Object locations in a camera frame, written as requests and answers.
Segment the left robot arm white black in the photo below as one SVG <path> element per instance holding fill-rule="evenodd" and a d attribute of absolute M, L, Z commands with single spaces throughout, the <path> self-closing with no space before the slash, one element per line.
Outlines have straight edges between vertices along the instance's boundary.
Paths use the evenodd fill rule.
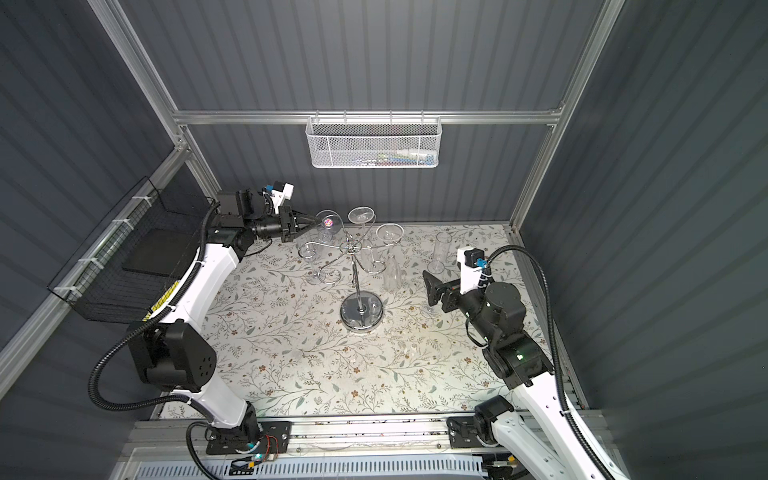
<path fill-rule="evenodd" d="M 257 239 L 290 242 L 316 220 L 291 205 L 294 187 L 276 182 L 259 195 L 240 190 L 221 196 L 206 213 L 196 255 L 179 283 L 144 324 L 134 324 L 128 347 L 142 382 L 164 391 L 162 403 L 183 403 L 204 417 L 204 426 L 226 452 L 264 457 L 277 450 L 263 432 L 254 407 L 234 393 L 217 372 L 217 354 L 201 334 L 205 316 L 224 280 Z"/>

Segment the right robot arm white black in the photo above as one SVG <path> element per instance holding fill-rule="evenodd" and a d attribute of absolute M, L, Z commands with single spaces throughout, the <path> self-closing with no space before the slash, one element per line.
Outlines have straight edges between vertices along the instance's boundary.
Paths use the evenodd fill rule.
<path fill-rule="evenodd" d="M 480 443 L 503 447 L 536 479 L 628 477 L 560 393 L 555 366 L 524 331 L 526 307 L 514 285 L 462 292 L 459 280 L 443 282 L 427 271 L 423 279 L 429 305 L 458 310 L 479 329 L 483 357 L 509 389 L 475 407 Z"/>

